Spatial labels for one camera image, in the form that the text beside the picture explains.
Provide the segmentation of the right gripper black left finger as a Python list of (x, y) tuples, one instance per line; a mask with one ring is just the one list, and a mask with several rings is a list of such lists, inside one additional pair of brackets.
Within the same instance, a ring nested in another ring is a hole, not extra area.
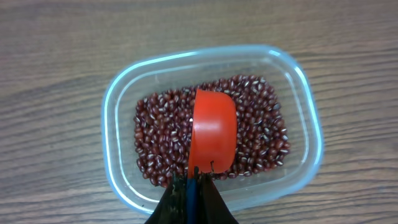
[(187, 221), (187, 179), (173, 175), (160, 202), (145, 224), (185, 224)]

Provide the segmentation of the red measuring scoop blue handle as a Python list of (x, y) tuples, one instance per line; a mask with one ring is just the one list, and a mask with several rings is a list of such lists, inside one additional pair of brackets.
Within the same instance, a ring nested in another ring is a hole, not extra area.
[(236, 108), (225, 93), (197, 90), (187, 172), (187, 223), (197, 223), (201, 174), (221, 174), (232, 165), (237, 137)]

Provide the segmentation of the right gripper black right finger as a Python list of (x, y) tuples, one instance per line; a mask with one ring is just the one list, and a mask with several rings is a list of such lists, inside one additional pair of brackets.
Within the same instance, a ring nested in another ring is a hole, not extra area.
[(209, 174), (201, 174), (198, 184), (198, 224), (238, 224), (227, 208)]

